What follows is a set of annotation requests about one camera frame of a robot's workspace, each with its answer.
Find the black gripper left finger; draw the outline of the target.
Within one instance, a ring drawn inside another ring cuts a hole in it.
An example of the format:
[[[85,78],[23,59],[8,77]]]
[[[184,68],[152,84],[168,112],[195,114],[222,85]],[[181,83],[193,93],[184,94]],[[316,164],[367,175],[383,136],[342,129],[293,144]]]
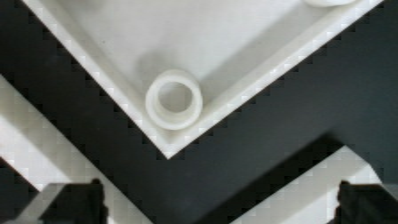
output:
[[[104,187],[94,179],[88,183],[69,183],[56,194],[39,221],[42,224],[108,224]]]

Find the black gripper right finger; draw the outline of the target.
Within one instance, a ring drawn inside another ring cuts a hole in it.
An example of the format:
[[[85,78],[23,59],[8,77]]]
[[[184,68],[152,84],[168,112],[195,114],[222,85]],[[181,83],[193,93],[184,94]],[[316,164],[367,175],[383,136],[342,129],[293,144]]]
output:
[[[334,224],[398,224],[398,184],[339,183]]]

